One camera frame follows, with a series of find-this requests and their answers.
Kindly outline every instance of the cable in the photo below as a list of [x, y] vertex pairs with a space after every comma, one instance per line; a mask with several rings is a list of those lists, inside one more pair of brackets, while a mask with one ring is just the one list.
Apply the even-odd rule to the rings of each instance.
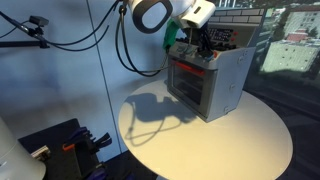
[[186, 53], [191, 45], [191, 41], [192, 41], [192, 28], [190, 28], [190, 34], [189, 34], [189, 41], [188, 41], [188, 46], [186, 47], [186, 49], [183, 51], [184, 53]]
[[48, 43], [48, 44], [50, 44], [50, 45], [52, 45], [52, 46], [54, 46], [54, 47], [56, 47], [56, 48], [58, 48], [58, 49], [65, 50], [65, 51], [72, 51], [72, 52], [85, 51], [85, 50], [88, 50], [88, 49], [90, 49], [90, 48], [92, 48], [92, 47], [96, 46], [98, 43], [100, 43], [100, 41], [103, 39], [103, 37], [104, 37], [104, 36], [105, 36], [105, 34], [107, 33], [108, 29], [109, 29], [109, 25], [107, 26], [106, 30], [103, 32], [102, 36], [100, 37], [100, 39], [98, 39], [98, 41], [97, 41], [97, 42], [95, 42], [94, 44], [92, 44], [92, 45], [91, 45], [91, 46], [89, 46], [89, 47], [82, 48], [82, 49], [68, 49], [68, 48], [63, 48], [63, 47], [61, 47], [61, 46], [58, 46], [58, 45], [52, 44], [52, 43], [48, 42], [47, 40], [45, 40], [45, 41], [46, 41], [46, 43]]
[[[113, 9], [113, 11], [115, 11], [118, 3], [119, 3], [118, 0], [116, 0], [116, 1], [113, 3], [113, 5], [112, 5], [112, 6], [110, 7], [110, 9], [108, 10], [107, 14], [103, 17], [102, 21], [101, 21], [100, 24], [97, 26], [97, 28], [94, 29], [94, 30], [93, 30], [89, 35], [87, 35], [86, 37], [84, 37], [84, 38], [82, 38], [82, 39], [80, 39], [80, 40], [78, 40], [78, 41], [74, 41], [74, 42], [70, 42], [70, 43], [56, 43], [56, 42], [51, 42], [51, 41], [48, 41], [48, 40], [46, 40], [46, 42], [47, 42], [48, 44], [51, 44], [52, 46], [55, 46], [55, 47], [56, 47], [56, 46], [69, 46], [69, 45], [74, 45], [74, 44], [77, 44], [77, 43], [79, 43], [79, 42], [82, 42], [82, 41], [88, 39], [90, 36], [92, 36], [94, 33], [96, 33], [96, 32], [100, 29], [100, 27], [102, 26], [102, 24], [105, 22], [105, 20], [107, 19], [107, 17], [108, 17], [109, 14], [111, 13], [112, 9]], [[63, 50], [67, 50], [67, 51], [68, 51], [68, 50], [71, 50], [71, 49], [66, 49], [66, 48], [61, 48], [61, 47], [57, 47], [57, 48], [60, 48], [60, 49], [63, 49]]]
[[[135, 65], [133, 64], [133, 62], [132, 62], [132, 60], [130, 58], [129, 52], [128, 52], [128, 46], [127, 46], [126, 36], [125, 36], [125, 27], [124, 27], [124, 12], [125, 12], [125, 10], [124, 11], [120, 10], [120, 17], [119, 17], [119, 20], [118, 20], [117, 29], [116, 29], [116, 37], [115, 37], [116, 38], [115, 39], [115, 44], [116, 44], [117, 55], [118, 55], [118, 58], [119, 58], [121, 64], [123, 65], [123, 67], [125, 67], [129, 71], [136, 72], [136, 73], [138, 73], [138, 74], [140, 74], [142, 76], [146, 76], [146, 77], [153, 77], [153, 76], [157, 75], [161, 70], [167, 69], [168, 67], [164, 68], [164, 65], [167, 62], [168, 54], [166, 54], [166, 57], [164, 58], [160, 69], [151, 70], [151, 71], [140, 71], [135, 67]], [[133, 69], [131, 69], [127, 65], [125, 65], [125, 63], [123, 62], [123, 60], [121, 58], [120, 52], [119, 52], [118, 36], [119, 36], [120, 24], [121, 24], [121, 29], [122, 29], [123, 44], [124, 44], [126, 57], [127, 57], [130, 65], [131, 65], [131, 67]]]
[[[109, 11], [107, 12], [107, 14], [106, 14], [106, 16], [105, 16], [105, 18], [103, 19], [102, 22], [104, 22], [105, 19], [106, 19], [106, 17], [109, 16], [109, 14], [110, 14], [110, 12], [111, 12], [112, 9], [113, 9], [113, 12], [112, 12], [112, 15], [111, 15], [111, 16], [114, 15], [114, 11], [116, 10], [117, 4], [118, 4], [118, 3], [114, 3], [114, 4], [111, 6], [111, 8], [110, 8]], [[99, 44], [100, 41], [104, 38], [104, 36], [105, 36], [106, 33], [108, 32], [108, 29], [109, 29], [109, 25], [107, 26], [107, 28], [106, 28], [105, 31], [103, 32], [102, 36], [98, 39], [98, 41], [96, 41], [96, 42], [95, 42], [94, 44], [92, 44], [91, 46], [86, 47], [86, 48], [82, 48], [82, 49], [69, 49], [69, 48], [61, 47], [61, 45], [57, 45], [57, 43], [52, 43], [52, 42], [47, 41], [47, 40], [45, 40], [45, 42], [48, 43], [48, 44], [50, 44], [50, 45], [52, 45], [52, 46], [54, 46], [54, 47], [56, 47], [56, 48], [58, 48], [58, 49], [62, 49], [62, 50], [65, 50], [65, 51], [71, 51], [71, 52], [85, 51], [85, 50], [88, 50], [88, 49], [96, 46], [97, 44]]]
[[17, 28], [15, 27], [15, 28], [13, 28], [12, 30], [10, 30], [9, 32], [7, 32], [6, 34], [4, 34], [4, 35], [2, 35], [2, 36], [0, 36], [0, 39], [1, 38], [4, 38], [5, 36], [8, 36], [10, 33], [12, 33], [14, 30], [16, 30]]

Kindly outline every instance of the white wall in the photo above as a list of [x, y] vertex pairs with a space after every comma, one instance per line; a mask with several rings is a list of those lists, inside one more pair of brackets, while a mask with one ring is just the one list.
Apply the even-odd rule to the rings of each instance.
[[[113, 2], [15, 0], [2, 2], [1, 11], [20, 22], [30, 15], [43, 16], [50, 21], [44, 28], [48, 40], [72, 42], [89, 34], [92, 24], [97, 26]], [[117, 9], [105, 39], [98, 48], [87, 51], [74, 53], [54, 47], [0, 48], [0, 115], [17, 138], [78, 118], [80, 125], [87, 126], [94, 136], [100, 137], [105, 132], [112, 136], [112, 145], [98, 154], [100, 160], [108, 160], [126, 150], [123, 142], [118, 142], [115, 127], [122, 102], [138, 87], [165, 78], [166, 72], [145, 78], [121, 66], [114, 46], [118, 17]], [[161, 47], [165, 27], [155, 34], [142, 34], [133, 26], [128, 12], [126, 28], [129, 51], [137, 66], [140, 69], [158, 67], [164, 57]], [[11, 29], [10, 24], [0, 19], [0, 36]], [[0, 39], [12, 40], [31, 38], [15, 31]], [[70, 48], [86, 47], [94, 41], [91, 37]]]

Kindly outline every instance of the white round table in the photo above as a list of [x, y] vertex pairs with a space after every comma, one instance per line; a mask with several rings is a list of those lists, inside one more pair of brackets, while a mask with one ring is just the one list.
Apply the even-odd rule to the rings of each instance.
[[246, 92], [236, 110], [206, 123], [164, 81], [152, 82], [123, 103], [119, 130], [141, 163], [170, 180], [274, 180], [292, 157], [283, 121]]

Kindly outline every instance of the glass window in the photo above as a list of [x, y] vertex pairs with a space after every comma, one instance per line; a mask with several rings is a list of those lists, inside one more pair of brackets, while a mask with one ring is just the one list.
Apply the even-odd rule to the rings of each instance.
[[314, 16], [320, 12], [320, 6], [314, 4], [316, 1], [213, 2], [218, 8], [273, 9], [272, 16], [265, 20], [269, 23], [263, 26], [264, 31], [270, 29], [269, 34], [261, 33], [258, 39], [267, 42], [264, 50], [259, 48], [254, 55], [244, 89], [319, 119], [320, 23]]

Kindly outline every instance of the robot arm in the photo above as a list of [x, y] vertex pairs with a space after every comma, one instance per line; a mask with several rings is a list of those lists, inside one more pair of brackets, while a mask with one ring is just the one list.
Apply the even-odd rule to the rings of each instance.
[[[158, 31], [169, 17], [181, 28], [201, 28], [211, 17], [215, 5], [206, 0], [129, 0], [129, 7], [135, 26], [141, 32], [154, 33]], [[148, 28], [143, 23], [143, 17], [151, 11], [154, 5], [162, 5], [166, 13], [157, 25]]]

